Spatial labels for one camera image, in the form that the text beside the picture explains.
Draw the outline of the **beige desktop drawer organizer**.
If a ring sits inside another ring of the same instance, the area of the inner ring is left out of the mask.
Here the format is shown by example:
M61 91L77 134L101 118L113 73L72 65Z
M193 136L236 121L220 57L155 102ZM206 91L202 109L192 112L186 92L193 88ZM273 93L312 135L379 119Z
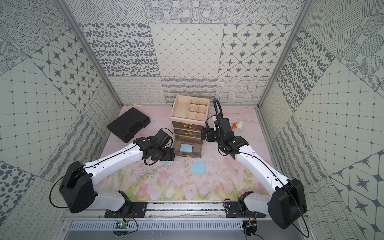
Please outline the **beige desktop drawer organizer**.
M210 100L205 98L176 96L171 113L171 123L181 122L206 126Z

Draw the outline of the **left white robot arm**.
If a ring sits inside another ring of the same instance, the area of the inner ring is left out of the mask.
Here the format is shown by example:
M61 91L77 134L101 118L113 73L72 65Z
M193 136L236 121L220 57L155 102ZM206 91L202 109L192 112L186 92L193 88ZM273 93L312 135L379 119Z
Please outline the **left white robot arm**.
M167 147L156 137L138 138L123 149L99 160L81 164L72 163L61 181L61 193L72 214L85 210L105 210L105 218L128 217L133 203L124 191L109 192L97 189L97 184L120 169L151 159L154 162L172 161L175 149Z

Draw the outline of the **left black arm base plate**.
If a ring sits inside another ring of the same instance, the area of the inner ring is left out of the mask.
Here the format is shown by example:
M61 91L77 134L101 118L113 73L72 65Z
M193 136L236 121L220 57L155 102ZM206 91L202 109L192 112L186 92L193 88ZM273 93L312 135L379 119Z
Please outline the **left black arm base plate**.
M104 217L106 219L126 219L128 217L144 218L147 211L148 202L130 202L125 203L116 212L106 210Z

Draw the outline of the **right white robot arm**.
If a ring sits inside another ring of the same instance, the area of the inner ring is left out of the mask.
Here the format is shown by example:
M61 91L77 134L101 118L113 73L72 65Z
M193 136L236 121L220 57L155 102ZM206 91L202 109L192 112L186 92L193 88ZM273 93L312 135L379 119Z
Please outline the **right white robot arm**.
M202 129L202 140L216 142L219 151L231 156L247 168L268 192L268 197L255 193L243 194L238 202L248 212L269 215L281 229L291 226L307 212L303 184L289 179L264 161L241 136L235 136L229 119L214 121L214 128Z

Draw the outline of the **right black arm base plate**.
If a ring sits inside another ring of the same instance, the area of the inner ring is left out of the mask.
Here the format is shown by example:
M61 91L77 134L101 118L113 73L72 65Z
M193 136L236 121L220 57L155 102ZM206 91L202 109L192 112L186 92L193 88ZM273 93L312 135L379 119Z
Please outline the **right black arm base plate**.
M266 215L259 212L250 212L244 210L238 202L224 201L223 207L225 209L227 218L265 218Z

